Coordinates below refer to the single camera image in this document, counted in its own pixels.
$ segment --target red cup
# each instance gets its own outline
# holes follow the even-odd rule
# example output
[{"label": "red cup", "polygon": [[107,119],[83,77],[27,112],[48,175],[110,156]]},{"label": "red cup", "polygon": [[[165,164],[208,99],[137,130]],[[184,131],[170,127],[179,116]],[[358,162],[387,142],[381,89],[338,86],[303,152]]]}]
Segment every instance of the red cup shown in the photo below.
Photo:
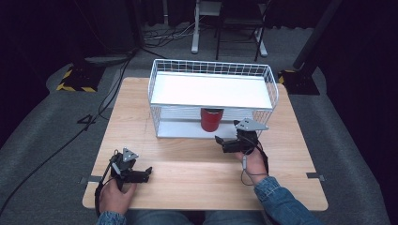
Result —
[{"label": "red cup", "polygon": [[219,127],[222,120],[223,109],[205,109],[200,110],[201,126],[207,132],[213,132]]}]

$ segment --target light wood tabletop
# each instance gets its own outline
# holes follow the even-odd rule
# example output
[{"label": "light wood tabletop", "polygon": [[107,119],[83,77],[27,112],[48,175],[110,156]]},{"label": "light wood tabletop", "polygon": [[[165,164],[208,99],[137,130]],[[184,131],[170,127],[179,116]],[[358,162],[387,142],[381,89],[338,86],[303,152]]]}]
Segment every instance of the light wood tabletop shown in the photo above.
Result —
[{"label": "light wood tabletop", "polygon": [[[241,163],[215,140],[157,138],[147,98],[148,78],[124,79],[91,173],[102,176],[115,149],[139,155],[133,169],[153,167],[148,183],[139,184],[130,208],[180,210],[262,210],[253,187],[242,184]],[[328,208],[289,97],[278,84],[279,102],[269,130],[259,141],[268,155],[269,174],[308,209]],[[95,207],[98,183],[89,182],[83,205]]]}]

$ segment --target denim sleeve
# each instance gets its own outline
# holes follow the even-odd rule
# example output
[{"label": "denim sleeve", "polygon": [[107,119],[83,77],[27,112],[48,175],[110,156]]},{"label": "denim sleeve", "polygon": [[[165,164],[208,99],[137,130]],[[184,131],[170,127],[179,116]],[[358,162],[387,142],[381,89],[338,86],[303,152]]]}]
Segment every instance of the denim sleeve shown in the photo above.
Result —
[{"label": "denim sleeve", "polygon": [[266,212],[280,224],[322,224],[292,193],[269,176],[254,187]]},{"label": "denim sleeve", "polygon": [[126,225],[126,218],[115,212],[103,212],[99,216],[97,225]]}]

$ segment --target gray carpet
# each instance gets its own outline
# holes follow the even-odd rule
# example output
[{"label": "gray carpet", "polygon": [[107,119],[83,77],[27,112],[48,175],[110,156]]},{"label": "gray carpet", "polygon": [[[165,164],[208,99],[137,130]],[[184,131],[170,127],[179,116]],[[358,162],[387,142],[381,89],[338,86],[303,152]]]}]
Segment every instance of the gray carpet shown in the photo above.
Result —
[{"label": "gray carpet", "polygon": [[[259,58],[257,63],[270,65],[274,75],[292,68],[311,32],[267,30],[268,57]],[[170,59],[214,61],[213,34],[212,29],[201,33],[198,54],[191,54],[191,37],[149,50]],[[232,47],[224,48],[219,61],[253,63],[254,50],[240,46],[232,51],[227,50]],[[125,77],[148,77],[156,58],[159,57],[139,51],[128,65]],[[76,123],[78,120],[98,114],[120,67],[106,68],[97,93],[55,91],[69,65],[49,78],[50,95],[26,116],[0,150],[1,204],[29,173],[84,127]],[[314,73],[314,80],[320,96],[290,96],[314,166],[325,177],[322,187],[329,209],[314,214],[326,224],[390,224],[378,183],[330,103],[320,70]],[[111,113],[112,103],[103,116],[109,118]],[[94,210],[82,206],[84,178],[91,174],[107,123],[99,118],[36,171],[10,200],[0,224],[94,224]]]}]

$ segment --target person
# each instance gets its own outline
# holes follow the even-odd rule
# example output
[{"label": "person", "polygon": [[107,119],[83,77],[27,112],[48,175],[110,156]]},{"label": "person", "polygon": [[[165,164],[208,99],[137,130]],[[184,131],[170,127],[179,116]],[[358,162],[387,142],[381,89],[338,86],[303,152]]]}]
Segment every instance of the person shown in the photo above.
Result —
[{"label": "person", "polygon": [[[247,156],[242,153],[235,153],[235,155],[240,161],[246,161],[245,173],[251,178],[258,200],[272,219],[279,224],[322,224],[300,201],[295,199],[287,188],[281,187],[275,177],[268,175],[259,151],[254,150]],[[97,224],[127,224],[124,215],[128,211],[136,188],[136,184],[131,184],[127,192],[123,193],[117,188],[115,180],[111,180],[105,185],[99,197],[101,214]],[[160,222],[165,222],[164,224],[192,224],[178,211],[144,210],[137,212],[139,213],[135,215],[134,221],[139,224],[160,224]],[[204,224],[234,224],[232,222],[234,219],[240,219],[240,222],[236,221],[235,224],[264,223],[264,220],[261,221],[261,218],[259,218],[261,217],[260,213],[239,212],[209,211],[206,213]],[[229,221],[221,223],[220,221],[225,218]]]}]

